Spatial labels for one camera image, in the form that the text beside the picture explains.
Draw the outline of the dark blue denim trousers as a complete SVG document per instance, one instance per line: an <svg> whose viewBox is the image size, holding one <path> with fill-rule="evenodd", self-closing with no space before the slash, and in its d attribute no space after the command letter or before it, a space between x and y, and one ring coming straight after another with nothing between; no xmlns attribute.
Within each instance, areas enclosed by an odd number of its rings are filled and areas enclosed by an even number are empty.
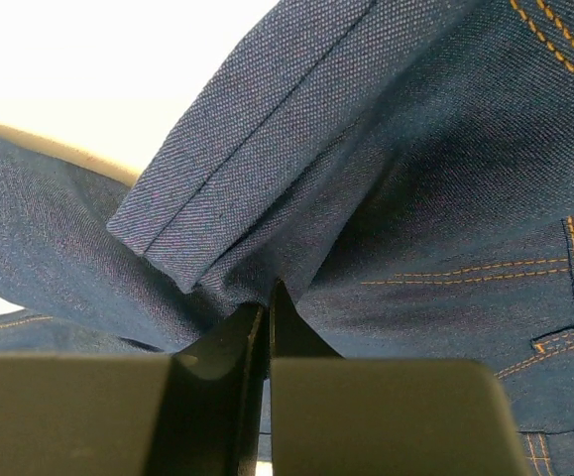
<svg viewBox="0 0 574 476"><path fill-rule="evenodd" d="M0 137L0 353L169 358L243 303L464 358L574 475L574 1L282 1L134 185Z"/></svg>

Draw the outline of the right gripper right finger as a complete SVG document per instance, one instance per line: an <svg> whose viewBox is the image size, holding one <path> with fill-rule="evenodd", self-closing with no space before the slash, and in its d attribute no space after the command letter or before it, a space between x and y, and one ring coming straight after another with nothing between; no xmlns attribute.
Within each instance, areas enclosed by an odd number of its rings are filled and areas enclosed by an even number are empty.
<svg viewBox="0 0 574 476"><path fill-rule="evenodd" d="M465 359L347 359L298 314L269 306L277 475L525 475L510 403Z"/></svg>

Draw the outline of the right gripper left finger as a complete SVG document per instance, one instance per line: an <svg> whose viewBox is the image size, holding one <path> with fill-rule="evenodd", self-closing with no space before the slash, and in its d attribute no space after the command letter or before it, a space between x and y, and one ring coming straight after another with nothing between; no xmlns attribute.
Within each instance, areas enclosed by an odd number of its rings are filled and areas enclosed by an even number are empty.
<svg viewBox="0 0 574 476"><path fill-rule="evenodd" d="M267 320L245 304L182 351L0 353L0 475L252 475Z"/></svg>

